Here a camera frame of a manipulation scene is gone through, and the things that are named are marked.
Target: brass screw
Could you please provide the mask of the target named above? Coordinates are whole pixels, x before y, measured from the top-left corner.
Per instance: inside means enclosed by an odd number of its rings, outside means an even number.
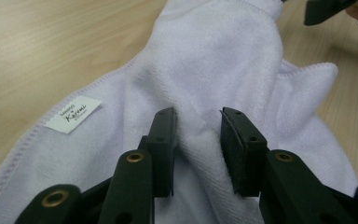
[[[284,153],[284,152],[278,152],[275,154],[275,157],[279,160],[279,161],[285,161],[285,162],[289,162],[289,161],[293,161],[293,156],[288,154],[288,153]]]
[[[69,192],[64,189],[57,189],[48,194],[42,201],[44,207],[55,207],[65,202],[69,197]]]
[[[144,154],[139,152],[133,152],[127,156],[127,161],[129,162],[138,162],[144,159]]]

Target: wooden surface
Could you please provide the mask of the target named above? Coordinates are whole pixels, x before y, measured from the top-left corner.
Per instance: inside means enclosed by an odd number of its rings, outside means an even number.
[[[337,82],[318,113],[358,174],[358,22],[340,13],[302,25],[305,0],[285,3],[284,58],[336,63]],[[0,0],[0,163],[61,99],[142,50],[165,0]]]

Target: fabric label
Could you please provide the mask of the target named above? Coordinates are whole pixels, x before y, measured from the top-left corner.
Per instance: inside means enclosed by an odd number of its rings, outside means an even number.
[[[61,133],[70,133],[100,104],[99,100],[79,95],[46,122],[45,126]]]

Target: fabric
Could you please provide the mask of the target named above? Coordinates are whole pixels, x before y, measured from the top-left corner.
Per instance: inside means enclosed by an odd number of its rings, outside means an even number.
[[[156,223],[263,223],[258,199],[233,193],[219,143],[224,106],[245,113],[270,149],[295,152],[325,185],[353,194],[355,173],[315,115],[337,68],[282,59],[281,9],[279,0],[169,0],[144,50],[54,106],[11,150],[0,167],[0,223],[14,222],[50,186],[83,191],[110,177],[155,113],[171,106],[175,194],[156,199]],[[102,103],[69,134],[44,127],[78,95]]]

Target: white towel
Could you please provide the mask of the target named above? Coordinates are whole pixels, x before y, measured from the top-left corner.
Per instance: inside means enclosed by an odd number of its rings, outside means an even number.
[[[315,115],[337,68],[282,59],[281,9],[279,0],[169,0],[144,50],[52,108],[11,150],[0,167],[0,223],[52,185],[86,190],[110,177],[170,106],[180,153],[174,197],[156,199],[156,223],[263,223],[257,199],[233,193],[219,143],[224,106],[244,112],[270,149],[295,152],[325,185],[353,194],[355,173]],[[78,95],[102,103],[69,134],[44,126]]]

